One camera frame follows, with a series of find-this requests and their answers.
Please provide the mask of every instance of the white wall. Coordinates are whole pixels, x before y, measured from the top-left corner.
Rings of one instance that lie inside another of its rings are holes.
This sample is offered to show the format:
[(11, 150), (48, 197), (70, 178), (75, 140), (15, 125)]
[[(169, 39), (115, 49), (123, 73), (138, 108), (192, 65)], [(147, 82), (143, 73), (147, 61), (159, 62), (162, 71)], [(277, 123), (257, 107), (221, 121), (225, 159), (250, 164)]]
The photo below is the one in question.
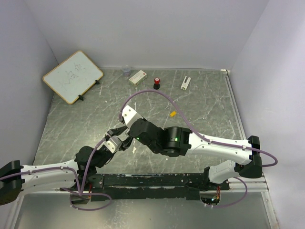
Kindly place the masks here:
[(271, 0), (232, 69), (248, 135), (279, 164), (264, 169), (281, 228), (305, 225), (305, 1)]
[[(53, 95), (42, 76), (57, 62), (22, 0), (1, 1), (0, 53), (0, 167), (31, 164)], [(0, 228), (9, 209), (0, 206)]]
[(231, 68), (268, 0), (25, 0), (59, 62)]

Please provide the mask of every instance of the red cap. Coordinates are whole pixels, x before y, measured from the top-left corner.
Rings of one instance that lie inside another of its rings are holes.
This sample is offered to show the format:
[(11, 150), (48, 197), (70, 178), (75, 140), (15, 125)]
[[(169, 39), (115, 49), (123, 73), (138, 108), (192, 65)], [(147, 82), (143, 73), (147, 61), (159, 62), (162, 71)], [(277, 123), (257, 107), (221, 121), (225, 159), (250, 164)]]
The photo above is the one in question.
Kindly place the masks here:
[(160, 79), (159, 79), (159, 78), (155, 78), (155, 79), (154, 79), (154, 83), (155, 83), (155, 84), (159, 84), (159, 83), (160, 83)]

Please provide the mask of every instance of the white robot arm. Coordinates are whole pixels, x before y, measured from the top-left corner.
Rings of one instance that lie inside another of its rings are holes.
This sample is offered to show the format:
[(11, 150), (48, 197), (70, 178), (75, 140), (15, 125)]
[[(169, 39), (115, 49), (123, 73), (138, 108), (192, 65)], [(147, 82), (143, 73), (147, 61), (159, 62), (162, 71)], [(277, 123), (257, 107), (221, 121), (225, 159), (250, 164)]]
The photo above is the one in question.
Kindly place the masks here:
[[(174, 126), (163, 130), (147, 121), (130, 106), (123, 109), (122, 116), (125, 126), (107, 132), (105, 141), (92, 160), (89, 158), (93, 148), (84, 146), (76, 154), (75, 160), (43, 166), (20, 166), (19, 161), (13, 161), (1, 168), (0, 205), (32, 192), (75, 187), (76, 179), (82, 181), (87, 163), (90, 164), (90, 169), (85, 179), (96, 174), (96, 167), (104, 166), (117, 151), (127, 149), (134, 138), (148, 146), (154, 153), (165, 156), (209, 155), (226, 159), (225, 162), (204, 170), (205, 184), (221, 184), (237, 176), (258, 178), (262, 175), (260, 156), (246, 149), (253, 147), (248, 140), (202, 135), (210, 140), (207, 142), (187, 128)], [(126, 130), (129, 137), (121, 141), (117, 135)], [(226, 146), (211, 144), (211, 141), (221, 142)], [(227, 146), (228, 144), (243, 147), (234, 148)]]

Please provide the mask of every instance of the whiteboard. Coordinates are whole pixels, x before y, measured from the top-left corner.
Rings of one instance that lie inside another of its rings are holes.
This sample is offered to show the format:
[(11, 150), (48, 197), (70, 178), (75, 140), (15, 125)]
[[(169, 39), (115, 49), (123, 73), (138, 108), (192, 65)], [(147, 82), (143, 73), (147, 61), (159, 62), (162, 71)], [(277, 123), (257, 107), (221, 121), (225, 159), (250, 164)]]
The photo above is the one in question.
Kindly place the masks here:
[(68, 104), (74, 103), (103, 72), (82, 52), (77, 51), (43, 77), (43, 81)]

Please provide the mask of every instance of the small white box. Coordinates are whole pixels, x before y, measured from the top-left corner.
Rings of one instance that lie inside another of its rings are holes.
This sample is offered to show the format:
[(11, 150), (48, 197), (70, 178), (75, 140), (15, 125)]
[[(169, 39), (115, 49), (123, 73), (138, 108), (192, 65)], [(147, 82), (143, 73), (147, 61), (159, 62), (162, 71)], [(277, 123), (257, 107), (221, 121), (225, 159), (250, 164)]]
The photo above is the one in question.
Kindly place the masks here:
[(183, 80), (182, 85), (181, 85), (181, 89), (182, 89), (182, 90), (186, 90), (186, 89), (187, 89), (187, 86), (188, 86), (189, 83), (190, 83), (190, 81), (191, 81), (191, 78), (186, 76), (186, 77), (184, 78), (184, 80)]
[(134, 86), (137, 86), (139, 83), (144, 81), (147, 78), (147, 74), (142, 70), (138, 71), (133, 77), (129, 79), (129, 82)]

